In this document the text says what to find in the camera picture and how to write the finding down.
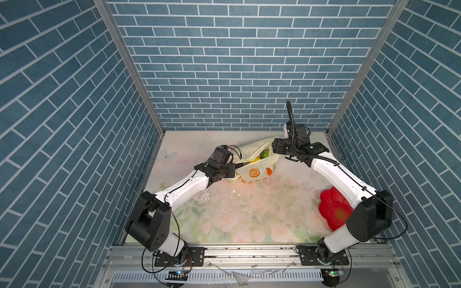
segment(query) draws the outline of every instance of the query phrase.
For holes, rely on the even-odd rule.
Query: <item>floral tabletop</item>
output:
[[[155,193],[176,183],[208,159],[218,145],[241,146],[273,136],[283,134],[167,132],[146,190]],[[311,141],[322,137],[320,132],[313,133]],[[320,193],[331,187],[305,164],[281,158],[266,180],[247,184],[223,179],[195,194],[175,215],[181,238],[191,243],[312,243],[331,233],[318,209]],[[175,231],[172,219],[171,232]],[[136,241],[128,236],[126,242]]]

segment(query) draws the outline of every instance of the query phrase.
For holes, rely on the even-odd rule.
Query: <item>blue brick wall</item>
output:
[[[394,0],[109,0],[166,129],[325,130]]]
[[[92,0],[0,1],[0,287],[92,287],[158,138]]]
[[[410,0],[333,134],[406,215],[391,243],[414,287],[460,286],[460,14],[458,0]]]

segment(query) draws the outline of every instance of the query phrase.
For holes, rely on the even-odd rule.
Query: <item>plastic bag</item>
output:
[[[275,137],[259,140],[240,147],[242,152],[242,159],[234,152],[234,163],[248,163],[235,170],[235,178],[228,178],[234,181],[241,181],[246,184],[255,184],[260,181],[266,180],[272,174],[274,164],[282,157],[280,154],[272,152],[272,142]]]

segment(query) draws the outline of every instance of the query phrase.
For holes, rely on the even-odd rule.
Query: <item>robotic arm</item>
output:
[[[288,155],[288,160],[301,161],[322,174],[354,208],[345,225],[317,243],[318,258],[327,264],[342,254],[343,249],[366,242],[389,228],[393,198],[389,192],[378,192],[364,183],[342,166],[323,144],[310,143],[310,132],[306,132],[303,124],[295,123],[289,100],[287,109],[290,121],[285,126],[285,139],[275,139],[273,152]],[[188,244],[169,232],[171,214],[192,195],[214,182],[235,177],[236,165],[232,160],[233,154],[228,147],[219,146],[205,163],[196,165],[178,183],[153,195],[147,191],[142,193],[125,227],[128,234],[149,251],[165,252],[175,263],[182,263],[187,256]]]

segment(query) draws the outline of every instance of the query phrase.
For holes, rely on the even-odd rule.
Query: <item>orange fruit print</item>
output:
[[[255,178],[260,175],[260,172],[258,168],[251,168],[248,174],[250,175],[250,177]]]

